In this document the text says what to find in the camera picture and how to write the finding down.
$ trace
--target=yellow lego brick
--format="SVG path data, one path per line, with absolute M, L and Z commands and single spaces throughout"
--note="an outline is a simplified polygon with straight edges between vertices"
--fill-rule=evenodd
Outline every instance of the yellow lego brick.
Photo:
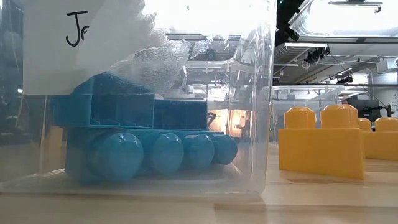
M 361 129 L 366 158 L 398 161 L 398 118 L 379 118 L 376 132 L 371 132 L 371 122 L 365 120 Z
M 281 129 L 279 169 L 363 179 L 360 129 Z
M 331 105 L 315 129 L 310 108 L 291 108 L 279 130 L 279 169 L 363 179 L 363 131 L 351 105 Z

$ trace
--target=white paper label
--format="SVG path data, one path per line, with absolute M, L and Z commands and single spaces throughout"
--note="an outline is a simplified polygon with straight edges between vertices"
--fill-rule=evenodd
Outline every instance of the white paper label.
M 29 0 L 24 93 L 65 95 L 134 52 L 156 47 L 140 0 Z

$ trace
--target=clear plastic bin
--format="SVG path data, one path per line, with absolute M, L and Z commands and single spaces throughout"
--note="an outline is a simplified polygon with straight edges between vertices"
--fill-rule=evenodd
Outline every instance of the clear plastic bin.
M 272 87 L 271 141 L 278 141 L 278 130 L 285 127 L 284 115 L 292 107 L 306 106 L 314 110 L 320 128 L 320 112 L 328 105 L 339 103 L 341 85 L 299 85 Z
M 275 0 L 3 0 L 0 15 L 0 192 L 264 190 Z

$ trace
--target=wooden table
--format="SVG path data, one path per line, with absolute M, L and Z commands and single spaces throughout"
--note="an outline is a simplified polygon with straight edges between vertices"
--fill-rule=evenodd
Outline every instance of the wooden table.
M 365 180 L 286 172 L 270 144 L 265 190 L 249 202 L 2 195 L 0 223 L 398 223 L 398 162 L 368 160 Z

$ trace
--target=ceiling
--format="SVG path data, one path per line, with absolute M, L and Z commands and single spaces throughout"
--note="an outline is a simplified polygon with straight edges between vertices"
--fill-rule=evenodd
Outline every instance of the ceiling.
M 393 8 L 396 7 L 393 6 L 398 6 L 398 1 L 378 1 L 382 2 L 379 13 L 363 11 L 361 6 L 331 7 L 329 2 L 305 1 L 301 13 L 294 16 L 290 23 L 300 35 L 298 42 L 328 44 L 331 54 L 306 69 L 307 63 L 303 59 L 308 51 L 315 50 L 314 47 L 277 46 L 274 63 L 289 66 L 274 66 L 275 84 L 325 82 L 349 68 L 352 68 L 350 72 L 359 72 L 374 68 L 374 63 L 380 58 L 398 57 L 398 24 L 391 22 L 395 17 Z M 350 13 L 339 16 L 342 11 Z M 361 62 L 344 63 L 357 59 Z
M 324 64 L 314 63 L 310 65 L 309 69 L 305 69 L 307 63 L 303 62 L 303 59 L 308 55 L 308 51 L 314 48 L 278 46 L 275 49 L 274 63 L 297 66 L 275 66 L 274 76 L 280 77 L 279 83 L 296 84 L 306 81 L 316 83 L 325 81 L 330 76 L 334 77 L 349 68 L 353 68 L 353 72 L 374 68 L 376 66 L 374 63 L 382 57 L 398 57 L 397 44 L 329 44 L 329 47 L 331 55 L 319 62 Z M 357 59 L 362 62 L 343 63 Z M 336 60 L 342 62 L 341 65 L 338 65 Z

